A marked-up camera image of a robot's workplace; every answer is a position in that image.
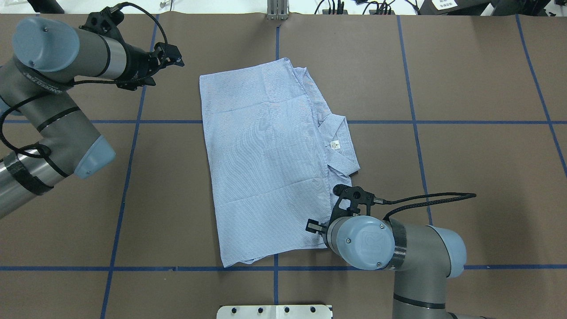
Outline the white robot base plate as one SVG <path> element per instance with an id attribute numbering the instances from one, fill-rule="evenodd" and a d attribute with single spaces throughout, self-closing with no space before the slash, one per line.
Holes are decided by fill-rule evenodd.
<path id="1" fill-rule="evenodd" d="M 332 319 L 331 305 L 229 305 L 222 306 L 217 319 Z"/>

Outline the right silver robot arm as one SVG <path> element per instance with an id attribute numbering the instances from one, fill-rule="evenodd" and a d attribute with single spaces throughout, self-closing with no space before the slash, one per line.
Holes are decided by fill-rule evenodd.
<path id="1" fill-rule="evenodd" d="M 441 192 L 386 200 L 361 187 L 337 184 L 327 222 L 308 219 L 306 231 L 358 270 L 393 271 L 394 319 L 459 319 L 446 309 L 448 279 L 466 264 L 466 245 L 452 230 L 407 224 L 401 211 L 475 198 L 474 193 Z"/>

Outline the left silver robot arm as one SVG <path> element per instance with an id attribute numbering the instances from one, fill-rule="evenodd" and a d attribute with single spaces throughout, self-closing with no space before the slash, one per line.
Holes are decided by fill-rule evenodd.
<path id="1" fill-rule="evenodd" d="M 12 37 L 13 57 L 1 67 L 1 123 L 25 117 L 41 140 L 24 147 L 1 143 L 10 153 L 1 159 L 1 217 L 51 191 L 71 175 L 86 179 L 111 163 L 116 152 L 69 96 L 85 84 L 115 85 L 135 91 L 154 86 L 154 75 L 168 66 L 184 66 L 178 47 L 149 14 L 163 40 L 150 52 L 127 43 L 119 30 L 122 2 L 87 16 L 85 24 L 27 17 Z"/>

